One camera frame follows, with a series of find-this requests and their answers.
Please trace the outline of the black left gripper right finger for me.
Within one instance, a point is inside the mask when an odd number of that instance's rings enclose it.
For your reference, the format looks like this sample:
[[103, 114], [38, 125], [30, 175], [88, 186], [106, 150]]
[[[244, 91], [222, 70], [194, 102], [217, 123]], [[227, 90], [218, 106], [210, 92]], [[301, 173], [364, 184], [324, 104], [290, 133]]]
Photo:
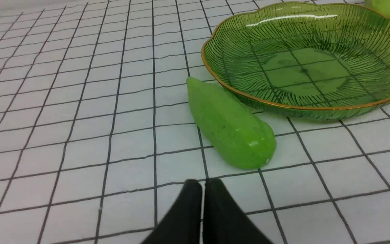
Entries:
[[220, 179], [205, 184], [204, 244], [271, 244], [237, 205]]

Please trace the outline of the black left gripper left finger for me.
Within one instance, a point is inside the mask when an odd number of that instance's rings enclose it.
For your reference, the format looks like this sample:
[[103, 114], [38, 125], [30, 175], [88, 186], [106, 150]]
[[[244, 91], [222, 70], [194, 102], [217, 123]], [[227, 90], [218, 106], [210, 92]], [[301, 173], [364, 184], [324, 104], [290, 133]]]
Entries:
[[188, 179], [170, 210], [143, 244], [198, 244], [201, 233], [202, 187]]

